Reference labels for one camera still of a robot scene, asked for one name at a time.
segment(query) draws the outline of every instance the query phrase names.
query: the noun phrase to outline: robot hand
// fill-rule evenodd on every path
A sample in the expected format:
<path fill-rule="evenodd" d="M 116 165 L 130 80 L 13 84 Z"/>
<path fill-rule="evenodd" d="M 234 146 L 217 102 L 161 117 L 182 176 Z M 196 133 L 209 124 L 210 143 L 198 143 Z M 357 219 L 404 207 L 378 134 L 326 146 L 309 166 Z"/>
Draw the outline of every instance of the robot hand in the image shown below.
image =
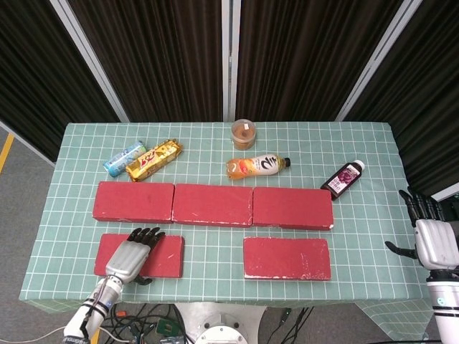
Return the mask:
<path fill-rule="evenodd" d="M 386 246 L 395 254 L 418 259 L 430 270 L 427 278 L 432 308 L 442 343 L 459 343 L 459 248 L 453 228 L 432 197 L 408 188 L 400 190 L 415 232 L 415 249 L 401 249 L 391 242 Z"/>
<path fill-rule="evenodd" d="M 138 275 L 156 244 L 164 237 L 159 227 L 137 228 L 116 249 L 107 263 L 107 277 L 99 281 L 93 293 L 81 305 L 64 329 L 62 344 L 89 344 L 112 305 L 120 297 L 123 285 L 138 282 L 147 285 L 151 279 Z"/>

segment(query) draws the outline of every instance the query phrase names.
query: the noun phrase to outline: red foam brick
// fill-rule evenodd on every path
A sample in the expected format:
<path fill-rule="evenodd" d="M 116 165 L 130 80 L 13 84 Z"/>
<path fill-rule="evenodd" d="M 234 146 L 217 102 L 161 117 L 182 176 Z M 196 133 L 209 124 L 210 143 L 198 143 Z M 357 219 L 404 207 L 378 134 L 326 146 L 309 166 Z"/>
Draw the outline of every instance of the red foam brick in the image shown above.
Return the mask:
<path fill-rule="evenodd" d="M 128 234 L 104 234 L 95 258 L 94 274 L 105 276 L 105 266 Z M 184 263 L 184 238 L 166 235 L 155 246 L 142 266 L 142 277 L 180 278 Z"/>
<path fill-rule="evenodd" d="M 250 227 L 252 188 L 177 184 L 172 221 L 202 226 Z"/>
<path fill-rule="evenodd" d="M 327 241 L 244 238 L 244 277 L 257 280 L 330 280 Z"/>
<path fill-rule="evenodd" d="M 174 185 L 101 181 L 93 217 L 98 221 L 170 224 Z"/>
<path fill-rule="evenodd" d="M 330 191 L 257 187 L 253 191 L 253 225 L 328 231 L 333 228 Z"/>

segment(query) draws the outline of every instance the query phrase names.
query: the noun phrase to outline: table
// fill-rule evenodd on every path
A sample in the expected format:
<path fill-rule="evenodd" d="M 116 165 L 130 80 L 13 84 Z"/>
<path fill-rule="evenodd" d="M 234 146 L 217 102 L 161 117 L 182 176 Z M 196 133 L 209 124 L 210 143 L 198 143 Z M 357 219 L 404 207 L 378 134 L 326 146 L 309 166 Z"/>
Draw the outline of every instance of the table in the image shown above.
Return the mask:
<path fill-rule="evenodd" d="M 49 186 L 20 299 L 47 312 L 75 309 L 92 292 L 100 236 L 137 226 L 92 218 L 100 181 L 113 180 L 103 162 L 142 140 L 152 147 L 178 138 L 184 152 L 145 182 L 319 188 L 345 162 L 362 160 L 362 177 L 333 203 L 330 232 L 252 227 L 162 225 L 185 238 L 184 276 L 129 284 L 127 302 L 231 302 L 301 307 L 355 302 L 393 339 L 419 339 L 432 311 L 427 270 L 389 252 L 384 241 L 413 247 L 412 228 L 397 190 L 406 188 L 402 162 L 386 123 L 256 123 L 256 144 L 238 151 L 230 123 L 69 124 Z M 289 157 L 276 176 L 230 181 L 224 162 L 263 153 Z M 127 181 L 124 173 L 115 180 Z M 331 281 L 244 280 L 244 237 L 324 238 L 331 255 Z"/>

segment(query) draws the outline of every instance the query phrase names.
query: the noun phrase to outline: curtain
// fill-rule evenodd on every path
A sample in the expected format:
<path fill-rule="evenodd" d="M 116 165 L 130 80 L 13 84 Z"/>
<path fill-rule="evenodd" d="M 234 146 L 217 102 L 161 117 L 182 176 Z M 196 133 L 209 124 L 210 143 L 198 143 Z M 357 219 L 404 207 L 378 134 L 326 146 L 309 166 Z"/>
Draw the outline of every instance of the curtain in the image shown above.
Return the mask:
<path fill-rule="evenodd" d="M 424 0 L 346 120 L 392 126 L 408 182 L 459 182 L 459 2 Z"/>
<path fill-rule="evenodd" d="M 334 120 L 400 4 L 243 1 L 236 117 Z"/>
<path fill-rule="evenodd" d="M 68 123 L 118 121 L 48 1 L 0 6 L 3 123 L 55 161 Z"/>
<path fill-rule="evenodd" d="M 131 121 L 222 120 L 221 1 L 70 5 Z"/>

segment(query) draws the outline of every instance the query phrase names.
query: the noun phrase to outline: metal base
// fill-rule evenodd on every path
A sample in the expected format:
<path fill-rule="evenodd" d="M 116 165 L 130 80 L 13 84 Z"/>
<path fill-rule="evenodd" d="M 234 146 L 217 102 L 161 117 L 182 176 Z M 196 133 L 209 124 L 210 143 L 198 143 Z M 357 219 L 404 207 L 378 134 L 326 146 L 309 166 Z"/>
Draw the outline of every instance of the metal base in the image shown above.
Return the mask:
<path fill-rule="evenodd" d="M 211 339 L 207 338 L 206 333 L 213 335 L 214 331 L 220 331 L 228 334 L 228 340 L 233 334 L 239 333 L 243 340 L 236 343 L 247 341 L 248 344 L 258 344 L 258 328 L 265 306 L 214 302 L 176 303 L 176 306 L 184 319 L 188 335 L 196 342 Z"/>

